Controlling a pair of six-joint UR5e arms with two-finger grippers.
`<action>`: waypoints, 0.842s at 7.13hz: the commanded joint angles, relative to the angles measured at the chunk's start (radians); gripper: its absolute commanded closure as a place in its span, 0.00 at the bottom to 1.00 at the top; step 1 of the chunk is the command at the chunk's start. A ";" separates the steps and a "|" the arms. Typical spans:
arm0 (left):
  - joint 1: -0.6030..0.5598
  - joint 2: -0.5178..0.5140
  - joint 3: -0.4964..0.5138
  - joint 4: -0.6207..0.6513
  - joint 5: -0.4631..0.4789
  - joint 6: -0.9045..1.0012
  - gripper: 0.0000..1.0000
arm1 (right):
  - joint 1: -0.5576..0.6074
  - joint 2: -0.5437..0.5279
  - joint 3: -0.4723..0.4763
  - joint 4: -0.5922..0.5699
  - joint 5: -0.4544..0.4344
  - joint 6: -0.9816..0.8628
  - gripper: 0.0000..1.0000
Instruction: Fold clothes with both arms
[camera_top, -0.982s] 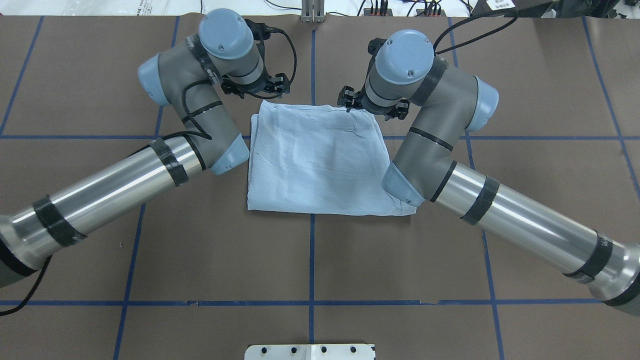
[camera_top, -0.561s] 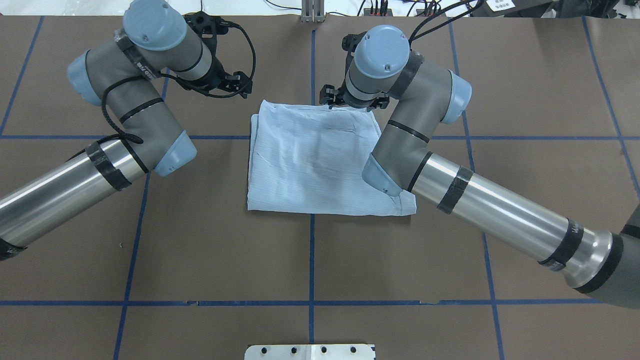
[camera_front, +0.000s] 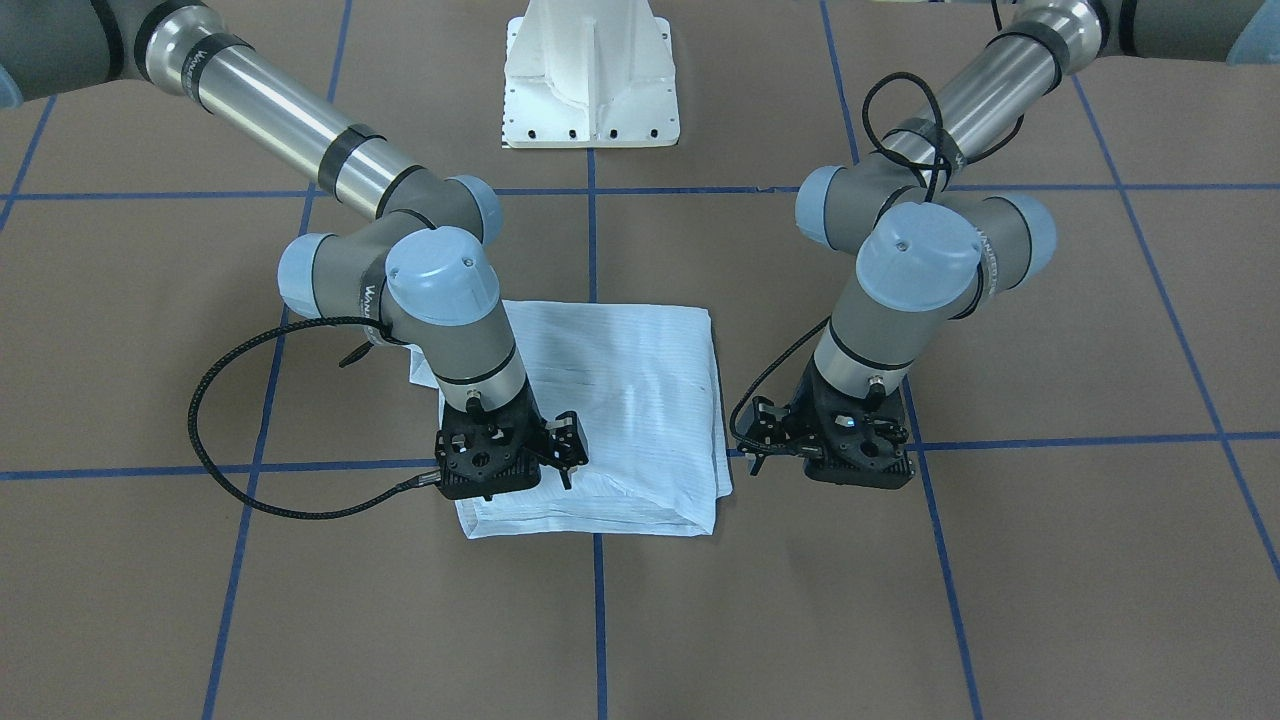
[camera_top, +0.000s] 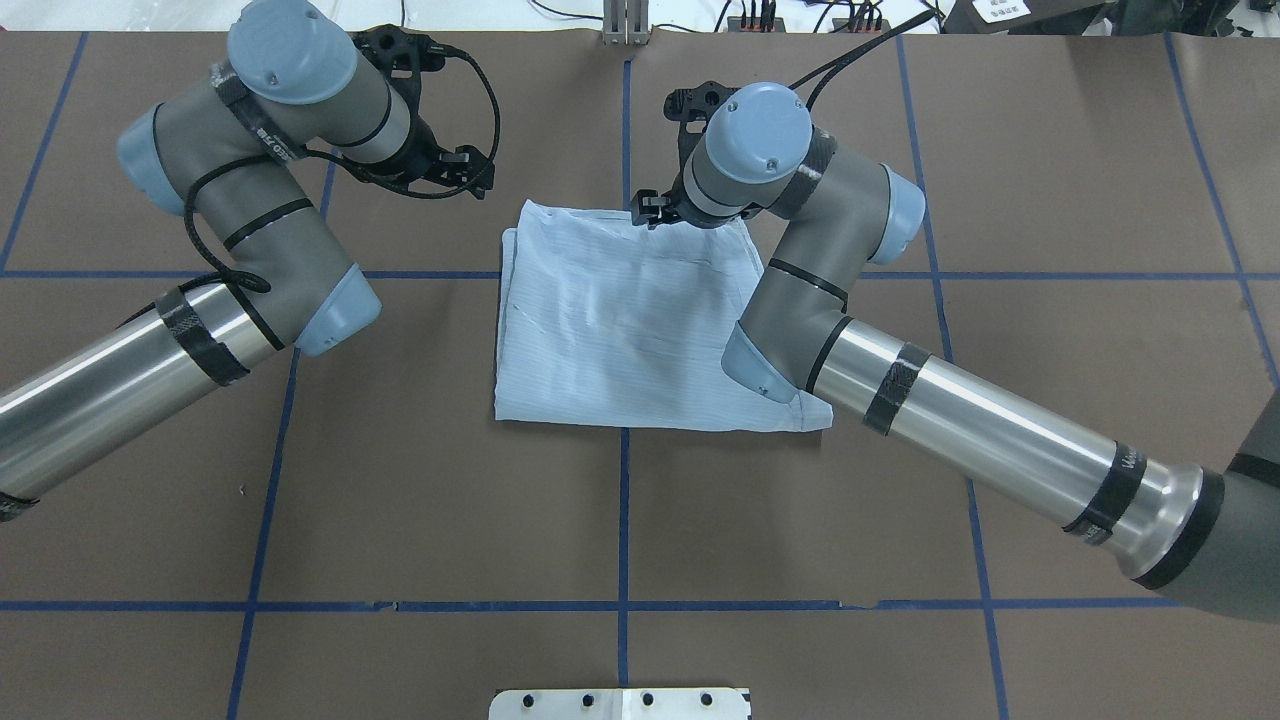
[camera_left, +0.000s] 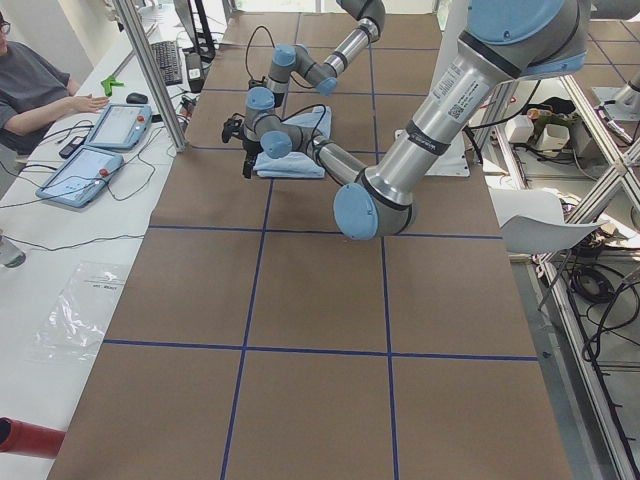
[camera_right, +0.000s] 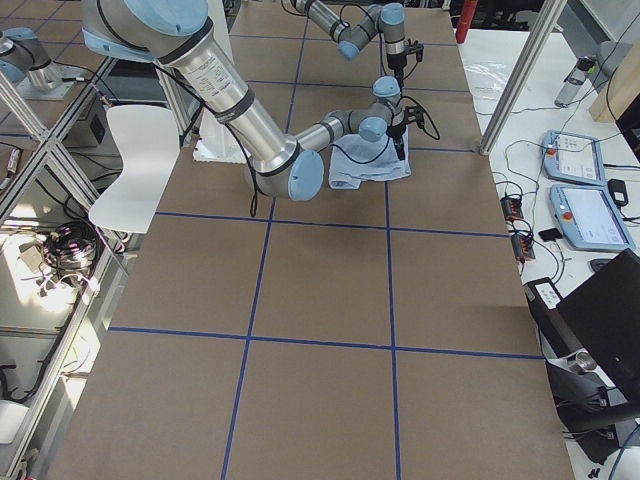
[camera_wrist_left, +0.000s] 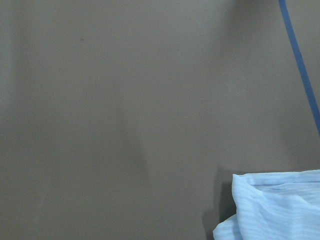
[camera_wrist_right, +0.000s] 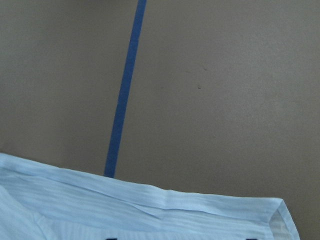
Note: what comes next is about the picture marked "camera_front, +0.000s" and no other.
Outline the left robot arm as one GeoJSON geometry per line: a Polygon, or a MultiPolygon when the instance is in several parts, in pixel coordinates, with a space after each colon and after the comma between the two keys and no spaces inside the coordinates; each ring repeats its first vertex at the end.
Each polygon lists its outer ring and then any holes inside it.
{"type": "Polygon", "coordinates": [[[884,133],[861,124],[872,151],[854,167],[822,167],[797,191],[795,222],[845,252],[852,274],[817,341],[794,397],[749,386],[730,416],[756,475],[769,457],[796,457],[813,480],[879,489],[914,475],[902,384],[950,320],[1041,273],[1059,242],[1041,201],[1024,193],[965,197],[950,184],[1001,150],[1027,111],[1103,56],[1265,65],[1277,61],[1275,1],[1021,1],[982,51],[940,90],[909,72],[923,109],[884,133]]]}

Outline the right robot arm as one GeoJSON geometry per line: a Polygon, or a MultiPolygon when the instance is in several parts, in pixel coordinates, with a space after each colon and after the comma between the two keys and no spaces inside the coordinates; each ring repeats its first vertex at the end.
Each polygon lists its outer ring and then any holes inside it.
{"type": "MultiPolygon", "coordinates": [[[[500,3],[212,1],[230,32],[443,176],[500,169],[500,3]]],[[[280,319],[276,263],[306,231],[364,225],[246,133],[146,82],[145,9],[5,1],[3,65],[52,73],[3,111],[3,512],[44,496],[187,495],[191,392],[280,319]]]]}

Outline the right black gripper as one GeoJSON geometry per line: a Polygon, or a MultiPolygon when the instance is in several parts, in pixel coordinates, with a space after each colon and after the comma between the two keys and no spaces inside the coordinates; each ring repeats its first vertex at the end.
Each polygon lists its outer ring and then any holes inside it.
{"type": "Polygon", "coordinates": [[[522,389],[493,410],[481,409],[477,400],[465,410],[444,404],[435,460],[438,489],[461,501],[535,488],[544,466],[556,469],[563,489],[571,491],[573,470],[586,465],[589,456],[576,411],[548,421],[532,391],[522,389]]]}

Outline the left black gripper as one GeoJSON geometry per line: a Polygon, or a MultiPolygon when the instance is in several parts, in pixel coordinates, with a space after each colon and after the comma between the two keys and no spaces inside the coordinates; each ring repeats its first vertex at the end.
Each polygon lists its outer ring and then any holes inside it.
{"type": "Polygon", "coordinates": [[[748,454],[750,477],[760,474],[767,457],[792,456],[813,480],[899,489],[915,475],[909,439],[900,391],[856,398],[831,386],[814,363],[788,404],[756,395],[735,405],[735,442],[748,454]]]}

